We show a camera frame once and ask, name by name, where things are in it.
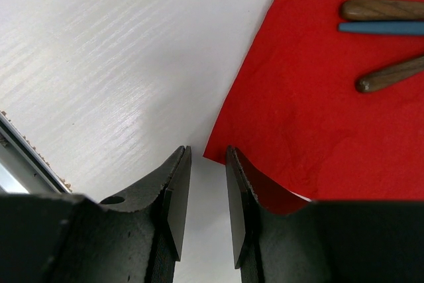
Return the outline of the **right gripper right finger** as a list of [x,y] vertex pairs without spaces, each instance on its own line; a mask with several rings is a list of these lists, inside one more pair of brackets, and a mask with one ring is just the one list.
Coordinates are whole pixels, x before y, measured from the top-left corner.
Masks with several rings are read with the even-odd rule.
[[243,282],[422,282],[423,203],[310,200],[226,151],[235,268]]

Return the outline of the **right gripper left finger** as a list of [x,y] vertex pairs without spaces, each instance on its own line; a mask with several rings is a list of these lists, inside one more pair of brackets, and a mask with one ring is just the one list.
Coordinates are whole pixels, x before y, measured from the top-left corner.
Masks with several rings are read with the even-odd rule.
[[172,282],[181,259],[191,149],[99,203],[1,196],[2,282]]

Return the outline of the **blue knife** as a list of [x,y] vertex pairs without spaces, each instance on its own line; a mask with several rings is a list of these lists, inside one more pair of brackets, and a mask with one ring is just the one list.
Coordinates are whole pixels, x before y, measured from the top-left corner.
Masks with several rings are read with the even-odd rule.
[[423,21],[367,21],[340,23],[341,32],[423,36]]

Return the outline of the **red paper napkin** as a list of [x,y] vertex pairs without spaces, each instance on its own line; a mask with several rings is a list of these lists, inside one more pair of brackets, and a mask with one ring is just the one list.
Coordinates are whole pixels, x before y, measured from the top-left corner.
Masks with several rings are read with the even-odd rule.
[[204,155],[235,146],[311,199],[423,199],[423,75],[371,94],[356,78],[423,53],[423,39],[339,32],[345,0],[274,0]]

